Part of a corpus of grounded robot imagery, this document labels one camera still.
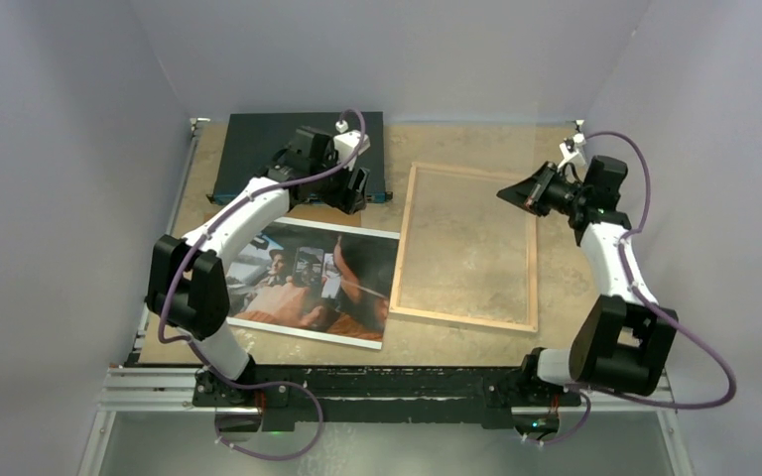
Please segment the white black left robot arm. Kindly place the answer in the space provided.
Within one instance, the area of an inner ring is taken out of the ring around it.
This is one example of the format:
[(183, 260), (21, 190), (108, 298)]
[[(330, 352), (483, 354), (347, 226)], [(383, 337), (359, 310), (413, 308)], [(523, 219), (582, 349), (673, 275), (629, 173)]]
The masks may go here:
[(231, 405), (255, 396), (254, 361), (235, 340), (227, 318), (230, 299), (223, 264), (297, 205), (318, 199), (346, 214), (365, 206), (368, 171), (356, 164), (370, 139), (344, 120), (335, 134), (296, 130), (287, 146), (253, 175), (244, 189), (204, 224), (182, 237), (155, 243), (145, 297), (157, 315), (163, 344), (181, 342), (218, 379), (217, 392)]

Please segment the white wooden picture frame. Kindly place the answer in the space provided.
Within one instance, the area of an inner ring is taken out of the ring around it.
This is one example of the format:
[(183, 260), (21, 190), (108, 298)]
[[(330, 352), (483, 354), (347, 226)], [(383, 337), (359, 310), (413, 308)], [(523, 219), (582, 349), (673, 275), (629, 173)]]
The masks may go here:
[(521, 178), (412, 165), (391, 313), (446, 325), (538, 331), (537, 220), (496, 196)]

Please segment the clear acrylic sheet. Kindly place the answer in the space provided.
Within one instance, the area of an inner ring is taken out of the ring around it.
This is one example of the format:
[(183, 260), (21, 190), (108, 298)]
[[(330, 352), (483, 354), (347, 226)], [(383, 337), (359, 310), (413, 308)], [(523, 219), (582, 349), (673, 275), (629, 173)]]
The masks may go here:
[(400, 305), (534, 325), (536, 221), (498, 197), (535, 165), (533, 126), (436, 128), (414, 160)]

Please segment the large printed photo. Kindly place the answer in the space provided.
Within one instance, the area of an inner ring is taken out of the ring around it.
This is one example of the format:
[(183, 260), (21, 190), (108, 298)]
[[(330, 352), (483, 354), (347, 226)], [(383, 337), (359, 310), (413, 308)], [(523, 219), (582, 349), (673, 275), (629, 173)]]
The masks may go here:
[(379, 350), (398, 245), (396, 232), (280, 219), (227, 260), (228, 321)]

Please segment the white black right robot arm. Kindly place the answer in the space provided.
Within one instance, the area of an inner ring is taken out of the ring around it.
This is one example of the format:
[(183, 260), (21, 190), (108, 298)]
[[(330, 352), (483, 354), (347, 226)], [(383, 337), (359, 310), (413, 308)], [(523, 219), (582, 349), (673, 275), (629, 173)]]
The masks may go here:
[(586, 385), (642, 397), (656, 390), (678, 318), (673, 311), (668, 319), (659, 317), (639, 271), (624, 269), (635, 263), (626, 236), (631, 222), (617, 208), (627, 175), (625, 163), (606, 156), (593, 157), (584, 178), (575, 181), (546, 162), (496, 193), (537, 217), (552, 211), (566, 216), (598, 289), (570, 348), (536, 348), (525, 358), (529, 370), (518, 376), (517, 389), (529, 403), (543, 402), (557, 386)]

